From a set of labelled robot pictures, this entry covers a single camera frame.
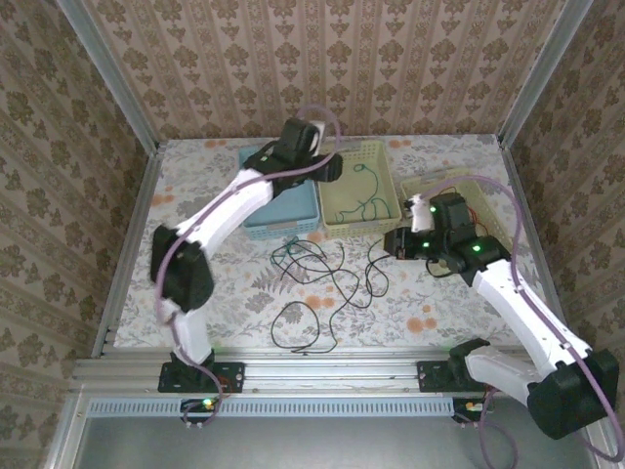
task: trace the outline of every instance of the plastic basket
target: plastic basket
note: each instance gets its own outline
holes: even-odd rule
[[[468,174],[472,173],[467,168],[452,168],[401,181],[399,185],[401,188],[402,202],[412,197],[415,193],[425,192],[442,181],[458,176],[466,176]],[[475,210],[479,222],[488,230],[488,233],[494,235],[501,241],[506,249],[511,251],[512,239],[503,228],[495,212],[490,208],[486,196],[479,187],[478,182],[461,181],[460,183],[454,184],[453,187],[465,197],[467,205]]]
[[[333,183],[319,183],[321,218],[327,237],[384,234],[396,228],[401,221],[401,209],[384,143],[377,140],[347,142],[342,145],[340,154],[343,156],[341,177]],[[373,216],[373,206],[367,204],[364,220],[360,211],[345,213],[358,208],[359,203],[368,200],[376,189],[376,177],[368,171],[354,171],[359,164],[375,173],[378,181],[376,197],[388,205],[387,211],[379,200],[373,202],[377,206],[377,216]]]
[[[240,149],[239,166],[258,151],[258,147]],[[250,239],[274,239],[314,232],[319,227],[319,204],[313,181],[281,193],[242,223]]]

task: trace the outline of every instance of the blue plastic basket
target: blue plastic basket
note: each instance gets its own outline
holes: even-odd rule
[[[258,151],[258,147],[240,149],[239,167]],[[313,181],[281,193],[243,222],[243,230],[250,239],[273,239],[310,233],[319,227],[320,211]]]

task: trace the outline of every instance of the tangled black wire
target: tangled black wire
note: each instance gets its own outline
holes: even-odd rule
[[[432,259],[428,259],[426,261],[426,270],[428,271],[428,274],[430,274],[432,277],[434,277],[434,278],[447,278],[447,277],[451,277],[451,276],[454,275],[454,273],[451,272],[451,271],[445,272],[443,274],[435,274],[435,273],[433,273],[432,272],[432,264],[437,264],[437,263],[438,263],[438,261],[434,261]]]
[[[380,270],[380,268],[376,264],[382,261],[383,259],[387,259],[391,256],[385,255],[377,259],[373,259],[373,260],[371,259],[371,251],[373,247],[376,244],[378,244],[380,241],[381,239],[374,242],[371,246],[369,246],[369,250],[367,251],[368,264],[366,268],[364,269],[364,287],[369,298],[367,301],[362,302],[362,303],[357,303],[356,301],[353,301],[355,295],[358,292],[358,288],[360,287],[360,277],[353,271],[343,268],[343,264],[345,262],[345,249],[343,248],[342,244],[339,244],[339,247],[341,249],[341,262],[339,263],[339,266],[335,269],[330,267],[330,265],[327,263],[327,256],[325,252],[315,242],[307,241],[307,240],[299,240],[298,238],[294,237],[283,246],[275,249],[273,253],[271,254],[271,263],[276,265],[282,271],[282,276],[280,277],[280,280],[282,280],[284,276],[290,276],[295,282],[302,284],[302,285],[308,285],[310,283],[315,283],[316,281],[320,281],[323,278],[330,277],[332,279],[332,282],[334,283],[334,286],[336,287],[338,292],[341,294],[345,302],[337,310],[335,310],[334,313],[332,313],[328,321],[328,327],[330,329],[330,337],[332,337],[332,340],[334,341],[334,344],[329,349],[323,350],[323,351],[308,350],[312,345],[316,343],[319,336],[321,335],[321,327],[319,323],[319,316],[317,315],[316,311],[309,304],[303,301],[292,301],[290,303],[287,303],[284,306],[284,308],[282,308],[282,310],[275,317],[275,319],[271,323],[271,341],[273,342],[273,345],[275,345],[276,347],[279,347],[280,349],[290,350],[294,354],[301,353],[303,355],[309,355],[309,354],[319,355],[319,354],[328,354],[332,352],[336,348],[336,346],[339,344],[334,334],[334,327],[332,325],[333,320],[336,317],[336,315],[340,313],[348,305],[354,308],[360,309],[360,310],[365,310],[369,306],[371,306],[371,303],[373,302],[374,298],[382,298],[389,291],[389,277],[382,270]],[[316,262],[321,264],[323,269],[321,268],[316,269],[313,267],[302,265],[302,261],[306,259],[315,260]],[[297,278],[293,275],[293,273],[290,272],[293,266],[297,266],[307,273],[314,273],[314,274],[319,274],[319,275],[318,277],[315,277],[313,279],[308,279],[308,280]],[[341,285],[339,285],[339,282],[337,280],[337,274],[339,273],[345,273],[349,276],[352,276],[355,279],[354,289],[351,292],[348,291],[349,294],[346,294],[346,290],[342,288]],[[373,291],[373,284],[371,283],[371,276],[372,274],[375,275],[376,273],[381,275],[386,281],[386,286],[382,288],[381,292]],[[275,334],[274,334],[275,324],[282,317],[282,315],[286,313],[289,310],[289,308],[293,307],[294,305],[302,305],[306,307],[312,313],[314,320],[316,322],[316,334],[314,335],[314,339],[307,344],[293,345],[293,346],[283,345],[283,344],[278,343],[277,340],[275,339]]]

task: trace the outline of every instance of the damask wallpaper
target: damask wallpaper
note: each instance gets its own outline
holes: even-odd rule
[[[85,0],[160,140],[495,133],[564,0]]]
[[[36,467],[146,164],[54,1],[0,1],[0,467]]]
[[[512,153],[568,320],[625,369],[625,1],[595,1]]]

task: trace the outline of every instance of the beige basket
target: beige basket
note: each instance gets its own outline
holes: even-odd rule
[[[384,143],[366,140],[346,142],[341,147],[343,174],[333,183],[319,183],[321,218],[326,235],[328,237],[382,235],[395,229],[401,221],[401,209],[391,178]],[[331,147],[324,146],[321,152],[330,150]],[[370,203],[367,204],[366,221],[362,221],[362,214],[359,211],[351,214],[345,213],[356,209],[360,201],[366,201],[375,192],[376,178],[368,171],[354,171],[354,167],[358,164],[365,164],[375,173],[378,181],[376,197],[383,199],[388,206],[387,211],[379,200],[374,201],[373,203],[377,206],[377,216],[373,217],[371,216],[374,213],[373,206]]]
[[[416,178],[406,179],[399,183],[401,188],[402,202],[412,197],[415,193],[422,193],[433,188],[439,183],[458,176],[472,174],[467,168],[453,168],[429,173]],[[454,188],[467,201],[467,205],[473,208],[478,215],[479,222],[485,226],[490,235],[495,236],[509,251],[512,250],[512,239],[503,228],[499,218],[488,204],[484,192],[477,181],[461,181],[454,184]]]

